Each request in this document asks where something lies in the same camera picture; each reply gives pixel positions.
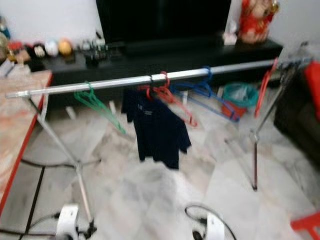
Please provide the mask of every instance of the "blue hanger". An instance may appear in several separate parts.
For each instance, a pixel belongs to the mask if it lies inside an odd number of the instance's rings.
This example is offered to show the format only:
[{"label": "blue hanger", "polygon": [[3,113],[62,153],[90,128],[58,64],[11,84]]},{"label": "blue hanger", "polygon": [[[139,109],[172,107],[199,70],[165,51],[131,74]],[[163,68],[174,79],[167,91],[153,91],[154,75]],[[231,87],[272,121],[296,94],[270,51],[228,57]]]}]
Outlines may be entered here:
[{"label": "blue hanger", "polygon": [[223,113],[221,113],[220,111],[217,111],[216,109],[204,104],[201,101],[198,101],[196,99],[194,99],[193,97],[188,96],[187,99],[208,109],[209,111],[218,114],[234,123],[239,121],[239,116],[237,116],[235,110],[233,109],[233,107],[231,107],[226,101],[224,101],[222,98],[218,97],[211,89],[209,83],[212,80],[213,77],[213,73],[211,72],[211,68],[209,66],[205,66],[205,68],[208,70],[208,75],[207,77],[198,82],[198,83],[190,83],[190,82],[180,82],[180,83],[175,83],[175,84],[171,84],[169,89],[173,94],[176,95],[180,95],[181,97],[184,97],[184,95],[181,93],[181,91],[179,90],[180,88],[189,88],[191,90],[193,90],[195,93],[197,93],[200,96],[206,97],[206,98],[211,98],[213,97],[214,99],[218,100],[220,103],[222,103],[230,112],[231,112],[231,116],[226,116]]}]

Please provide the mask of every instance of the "dark sofa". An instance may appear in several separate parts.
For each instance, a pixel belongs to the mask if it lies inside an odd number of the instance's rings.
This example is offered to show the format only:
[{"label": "dark sofa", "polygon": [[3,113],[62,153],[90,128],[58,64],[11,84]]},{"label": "dark sofa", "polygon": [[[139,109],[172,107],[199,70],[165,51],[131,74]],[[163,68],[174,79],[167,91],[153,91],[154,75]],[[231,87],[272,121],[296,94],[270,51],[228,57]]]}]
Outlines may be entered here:
[{"label": "dark sofa", "polygon": [[299,70],[277,104],[274,125],[320,163],[320,121],[307,85],[304,69]]}]

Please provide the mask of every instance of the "white wall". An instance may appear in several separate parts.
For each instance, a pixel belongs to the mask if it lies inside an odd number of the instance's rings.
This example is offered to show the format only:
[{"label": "white wall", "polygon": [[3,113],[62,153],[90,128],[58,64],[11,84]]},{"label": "white wall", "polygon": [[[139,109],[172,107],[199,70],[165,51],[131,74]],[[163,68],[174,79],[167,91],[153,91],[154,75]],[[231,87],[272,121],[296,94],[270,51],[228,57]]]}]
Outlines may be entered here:
[{"label": "white wall", "polygon": [[101,33],[96,0],[0,0],[12,39],[24,43],[68,38],[73,42]]},{"label": "white wall", "polygon": [[[232,0],[229,18],[233,16],[236,21],[239,19],[241,2],[242,0]],[[283,44],[281,58],[286,58],[304,41],[320,43],[320,0],[279,2],[280,12],[270,25],[269,36]]]}]

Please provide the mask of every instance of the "green hanger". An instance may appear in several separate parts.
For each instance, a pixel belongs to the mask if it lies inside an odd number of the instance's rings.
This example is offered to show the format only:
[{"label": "green hanger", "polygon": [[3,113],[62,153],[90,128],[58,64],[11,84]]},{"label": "green hanger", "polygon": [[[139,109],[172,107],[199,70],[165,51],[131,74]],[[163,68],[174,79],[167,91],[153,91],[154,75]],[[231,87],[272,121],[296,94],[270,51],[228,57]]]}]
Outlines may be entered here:
[{"label": "green hanger", "polygon": [[126,134],[126,131],[111,113],[110,109],[96,97],[91,84],[87,81],[86,83],[89,85],[90,92],[77,91],[73,94],[74,98],[108,119],[121,133]]}]

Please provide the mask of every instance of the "marble table top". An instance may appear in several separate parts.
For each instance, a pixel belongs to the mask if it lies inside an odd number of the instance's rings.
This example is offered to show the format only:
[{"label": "marble table top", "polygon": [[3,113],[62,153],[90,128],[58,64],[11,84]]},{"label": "marble table top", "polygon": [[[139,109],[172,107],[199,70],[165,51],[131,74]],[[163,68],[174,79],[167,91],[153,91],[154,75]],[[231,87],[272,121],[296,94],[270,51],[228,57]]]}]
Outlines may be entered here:
[{"label": "marble table top", "polygon": [[[25,100],[8,99],[5,94],[45,88],[50,85],[51,79],[51,71],[0,79],[0,215],[37,120]],[[40,107],[43,96],[34,96],[32,100]]]}]

